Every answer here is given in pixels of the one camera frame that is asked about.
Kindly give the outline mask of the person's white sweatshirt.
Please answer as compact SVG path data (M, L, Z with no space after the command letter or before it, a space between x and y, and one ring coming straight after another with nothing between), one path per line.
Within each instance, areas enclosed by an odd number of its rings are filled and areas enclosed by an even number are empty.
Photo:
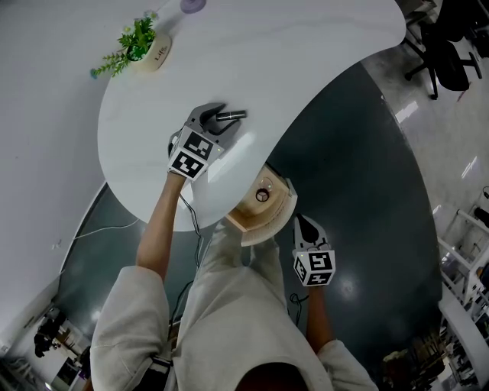
M148 391L235 391L249 370L283 363L298 369L309 391L377 391L341 341L315 353L288 312L254 309L253 303L237 300L191 328L180 328L171 348L161 278L142 267L123 268L92 338L94 390L133 391L147 370L170 364L168 379L151 380Z

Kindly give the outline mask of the green plant in cream pot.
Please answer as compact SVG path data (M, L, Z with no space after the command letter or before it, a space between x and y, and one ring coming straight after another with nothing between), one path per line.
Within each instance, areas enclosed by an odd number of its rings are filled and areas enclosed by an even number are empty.
M120 48L104 56L102 65L91 69L90 76L96 79L103 73L111 73L115 77L130 66L145 72L157 70L167 58L172 44L168 34L154 28L157 19L157 12L147 11L125 26L118 39Z

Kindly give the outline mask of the white curved desk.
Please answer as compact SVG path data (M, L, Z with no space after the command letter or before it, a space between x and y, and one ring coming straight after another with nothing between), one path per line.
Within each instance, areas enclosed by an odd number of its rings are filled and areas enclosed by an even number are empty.
M396 0L207 0L193 15L168 0L160 26L172 39L163 65L152 73L125 69L108 83L99 112L99 161L118 201L149 220L167 176L170 136L195 107L221 102L248 115L231 148L186 184L177 231L225 217L310 101L406 34Z

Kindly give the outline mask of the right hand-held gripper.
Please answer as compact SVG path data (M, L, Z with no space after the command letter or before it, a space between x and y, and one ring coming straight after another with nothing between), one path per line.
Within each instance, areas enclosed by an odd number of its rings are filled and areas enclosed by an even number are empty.
M336 270L335 252L326 243L322 226L297 213L293 221L293 236L293 270L301 284L305 287L330 284Z

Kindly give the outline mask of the black office chair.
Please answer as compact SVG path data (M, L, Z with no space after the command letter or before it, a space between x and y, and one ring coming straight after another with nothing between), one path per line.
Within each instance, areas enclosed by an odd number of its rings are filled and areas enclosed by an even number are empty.
M479 79L483 79L481 68L472 52L469 59L463 60L456 50L453 42L459 42L461 38L452 38L438 26L437 23L420 25L421 41L425 47L421 51L413 42L404 38L401 44L410 47L423 62L404 75L410 81L414 75L422 70L429 71L433 93L429 96L432 100L439 97L437 82L444 88L453 92L465 92L470 87L466 67L472 67Z

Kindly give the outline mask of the person's light trousers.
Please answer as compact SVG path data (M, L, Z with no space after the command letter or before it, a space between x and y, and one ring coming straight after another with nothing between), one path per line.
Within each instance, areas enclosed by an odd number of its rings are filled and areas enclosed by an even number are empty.
M220 221L189 291L180 328L191 328L240 299L252 300L254 309L270 306L287 312L280 248L274 238L256 244L244 265L241 232Z

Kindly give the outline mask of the small grey lantern lamp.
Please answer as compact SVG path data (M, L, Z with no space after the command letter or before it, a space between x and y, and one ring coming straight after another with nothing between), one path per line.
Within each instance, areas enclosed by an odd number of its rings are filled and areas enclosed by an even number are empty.
M206 6L206 0L180 0L180 9L185 14L194 14Z

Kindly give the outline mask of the person's right forearm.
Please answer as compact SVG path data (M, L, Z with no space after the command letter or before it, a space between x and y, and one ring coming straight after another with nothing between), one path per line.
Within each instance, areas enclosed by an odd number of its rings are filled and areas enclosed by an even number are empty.
M309 287L306 340L315 353L335 339L325 307L322 286Z

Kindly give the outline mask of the white metal frame rack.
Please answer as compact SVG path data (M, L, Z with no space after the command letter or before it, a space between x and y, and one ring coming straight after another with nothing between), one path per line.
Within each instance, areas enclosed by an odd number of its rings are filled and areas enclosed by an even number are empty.
M465 223L468 233L474 228L485 239L479 253L470 255L469 252L463 252L458 245L455 246L437 237L439 247L446 252L442 257L442 264L445 264L448 259L454 260L458 264L457 273L461 275L460 283L455 282L444 271L442 271L442 278L447 287L465 306L471 302L475 303L477 297L481 297L484 290L484 285L477 276L477 270L489 263L489 227L482 220L461 209L458 209L455 213L454 221L457 220L462 220Z

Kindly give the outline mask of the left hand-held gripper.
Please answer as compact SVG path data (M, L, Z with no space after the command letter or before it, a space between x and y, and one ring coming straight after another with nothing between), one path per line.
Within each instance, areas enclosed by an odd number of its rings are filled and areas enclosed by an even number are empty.
M225 106L225 103L211 102L190 112L186 123L170 138L169 172L195 182L233 144L241 127L240 119L227 122L223 128L223 122L217 121L204 127Z

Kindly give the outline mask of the person's left forearm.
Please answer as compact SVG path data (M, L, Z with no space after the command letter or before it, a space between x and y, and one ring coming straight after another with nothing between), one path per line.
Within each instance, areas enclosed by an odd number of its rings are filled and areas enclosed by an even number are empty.
M164 188L138 246L136 265L158 274L165 280L170 262L170 249L176 207L186 178L168 173Z

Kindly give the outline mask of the large wooden drawer white front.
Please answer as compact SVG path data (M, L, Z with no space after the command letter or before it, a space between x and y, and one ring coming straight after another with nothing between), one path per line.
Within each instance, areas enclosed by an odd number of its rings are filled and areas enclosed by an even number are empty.
M258 202L255 193L263 177L273 181L273 189L266 202ZM241 231L241 246L250 247L272 238L287 224L293 215L297 199L298 195L291 181L265 164L244 198L226 218Z

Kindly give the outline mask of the black tripod equipment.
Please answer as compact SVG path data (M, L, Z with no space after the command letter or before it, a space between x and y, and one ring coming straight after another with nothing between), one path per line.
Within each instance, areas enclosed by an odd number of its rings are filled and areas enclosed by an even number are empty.
M38 358L45 356L50 349L58 349L60 344L55 340L59 334L61 325L66 321L66 316L59 311L55 316L48 313L44 316L34 336L34 353Z

